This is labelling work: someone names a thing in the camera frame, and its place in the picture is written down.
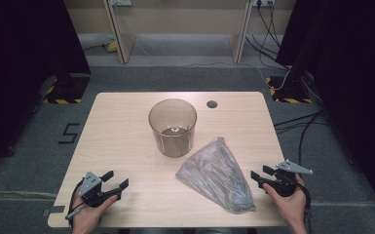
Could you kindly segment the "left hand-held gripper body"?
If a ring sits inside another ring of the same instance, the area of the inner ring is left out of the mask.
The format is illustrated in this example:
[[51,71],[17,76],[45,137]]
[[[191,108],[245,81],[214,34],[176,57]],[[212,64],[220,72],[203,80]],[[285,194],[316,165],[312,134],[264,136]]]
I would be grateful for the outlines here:
[[108,199],[105,195],[107,191],[101,191],[102,183],[101,176],[95,175],[92,172],[86,173],[79,192],[79,196],[85,204],[92,208],[96,208]]

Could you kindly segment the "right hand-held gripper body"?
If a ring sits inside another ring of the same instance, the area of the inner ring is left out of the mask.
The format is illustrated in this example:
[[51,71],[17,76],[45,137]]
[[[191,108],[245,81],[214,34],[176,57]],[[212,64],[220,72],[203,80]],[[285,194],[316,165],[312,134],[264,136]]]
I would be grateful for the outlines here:
[[266,179],[267,184],[272,186],[275,191],[282,197],[289,197],[292,195],[298,186],[296,181],[297,174],[306,174],[311,175],[312,170],[306,169],[296,163],[291,162],[290,160],[285,160],[281,163],[276,164],[274,168],[276,171],[274,176],[276,179]]

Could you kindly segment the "clear plastic garbage bag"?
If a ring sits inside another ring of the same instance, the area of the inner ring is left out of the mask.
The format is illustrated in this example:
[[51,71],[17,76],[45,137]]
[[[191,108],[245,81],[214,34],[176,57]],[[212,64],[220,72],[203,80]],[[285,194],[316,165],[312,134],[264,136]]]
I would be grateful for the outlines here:
[[189,157],[175,175],[228,212],[256,209],[244,174],[221,136]]

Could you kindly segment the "transparent brown plastic bin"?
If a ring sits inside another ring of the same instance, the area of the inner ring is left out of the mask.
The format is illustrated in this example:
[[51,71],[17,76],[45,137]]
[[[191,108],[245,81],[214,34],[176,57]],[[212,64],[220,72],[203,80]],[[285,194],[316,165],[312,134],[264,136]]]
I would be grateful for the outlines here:
[[197,111],[190,102],[179,98],[162,100],[151,108],[148,121],[163,155],[178,158],[192,149]]

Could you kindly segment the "person's right hand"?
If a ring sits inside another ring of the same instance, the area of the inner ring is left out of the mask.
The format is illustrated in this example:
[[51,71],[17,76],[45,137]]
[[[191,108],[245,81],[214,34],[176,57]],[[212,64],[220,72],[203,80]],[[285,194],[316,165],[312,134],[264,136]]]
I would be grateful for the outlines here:
[[293,221],[304,221],[306,195],[301,188],[296,188],[289,197],[280,196],[275,189],[267,183],[263,189],[273,199],[276,207],[285,223]]

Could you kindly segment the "person's left hand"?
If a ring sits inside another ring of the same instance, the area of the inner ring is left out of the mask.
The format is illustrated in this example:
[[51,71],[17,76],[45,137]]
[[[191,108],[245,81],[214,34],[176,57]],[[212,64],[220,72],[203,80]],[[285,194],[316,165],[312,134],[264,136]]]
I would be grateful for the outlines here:
[[117,201],[117,198],[117,195],[111,196],[97,208],[92,208],[87,207],[80,196],[76,196],[73,207],[78,207],[80,212],[73,217],[72,234],[91,234],[102,214]]

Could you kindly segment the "grey tape strip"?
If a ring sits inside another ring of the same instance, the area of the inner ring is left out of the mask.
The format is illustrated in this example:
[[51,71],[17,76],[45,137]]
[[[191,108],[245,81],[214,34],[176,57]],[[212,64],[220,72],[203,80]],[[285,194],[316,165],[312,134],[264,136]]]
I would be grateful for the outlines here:
[[50,214],[58,214],[63,213],[65,210],[65,206],[52,206],[51,208],[45,209],[42,212],[43,217],[48,217]]

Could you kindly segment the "stand base with striped tape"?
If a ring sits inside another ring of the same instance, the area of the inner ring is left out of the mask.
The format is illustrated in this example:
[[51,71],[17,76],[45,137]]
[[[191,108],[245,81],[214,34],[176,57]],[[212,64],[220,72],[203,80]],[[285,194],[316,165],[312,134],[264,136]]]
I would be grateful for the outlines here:
[[287,80],[285,76],[271,76],[266,79],[270,94],[275,102],[312,103],[302,83],[297,80]]
[[56,78],[44,95],[44,103],[75,104],[80,103],[90,82],[90,76],[67,74]]

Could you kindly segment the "black curtain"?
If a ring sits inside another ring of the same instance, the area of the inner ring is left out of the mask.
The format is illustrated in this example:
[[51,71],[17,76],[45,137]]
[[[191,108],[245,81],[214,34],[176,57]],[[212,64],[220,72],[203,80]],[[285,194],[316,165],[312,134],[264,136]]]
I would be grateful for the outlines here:
[[313,74],[324,107],[375,192],[375,0],[296,0],[277,62]]
[[0,156],[44,81],[89,71],[64,0],[0,0]]

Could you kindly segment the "light wooden desk frame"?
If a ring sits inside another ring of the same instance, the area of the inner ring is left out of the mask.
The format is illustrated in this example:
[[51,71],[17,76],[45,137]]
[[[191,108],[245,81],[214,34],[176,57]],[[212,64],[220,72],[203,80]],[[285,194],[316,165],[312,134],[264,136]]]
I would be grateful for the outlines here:
[[252,0],[131,0],[112,6],[103,0],[122,63],[129,61],[139,34],[224,34],[233,62],[241,61]]

